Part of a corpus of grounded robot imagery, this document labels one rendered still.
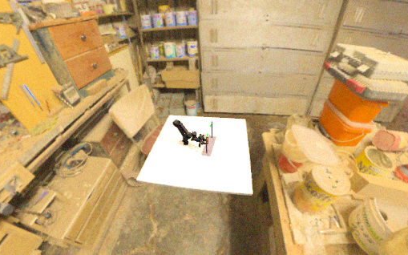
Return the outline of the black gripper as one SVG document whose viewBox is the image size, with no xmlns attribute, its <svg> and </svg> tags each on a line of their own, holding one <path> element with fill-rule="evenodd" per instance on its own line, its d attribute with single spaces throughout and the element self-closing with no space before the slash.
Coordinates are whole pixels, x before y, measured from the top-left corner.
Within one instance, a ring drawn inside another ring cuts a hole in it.
<svg viewBox="0 0 408 255">
<path fill-rule="evenodd" d="M 202 141 L 203 140 L 203 141 Z M 204 145 L 204 144 L 206 144 L 205 142 L 206 142 L 206 139 L 204 138 L 204 135 L 202 135 L 202 139 L 199 141 L 198 140 L 198 137 L 196 137 L 196 142 L 199 142 L 199 148 L 200 148 L 200 145 Z"/>
</svg>

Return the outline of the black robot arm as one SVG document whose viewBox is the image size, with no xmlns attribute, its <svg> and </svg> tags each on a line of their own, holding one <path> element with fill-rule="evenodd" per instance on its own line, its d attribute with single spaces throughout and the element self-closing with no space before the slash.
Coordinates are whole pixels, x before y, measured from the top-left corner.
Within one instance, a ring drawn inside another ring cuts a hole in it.
<svg viewBox="0 0 408 255">
<path fill-rule="evenodd" d="M 196 141 L 196 136 L 197 136 L 197 132 L 189 132 L 187 130 L 187 128 L 183 125 L 183 123 L 181 123 L 179 120 L 175 119 L 172 122 L 173 126 L 176 127 L 178 129 L 178 131 L 180 132 L 180 134 L 182 135 L 182 142 L 184 143 L 183 145 L 188 146 L 188 140 L 191 139 L 191 141 Z M 202 134 L 199 134 L 198 136 L 198 140 L 200 141 L 202 139 Z"/>
</svg>

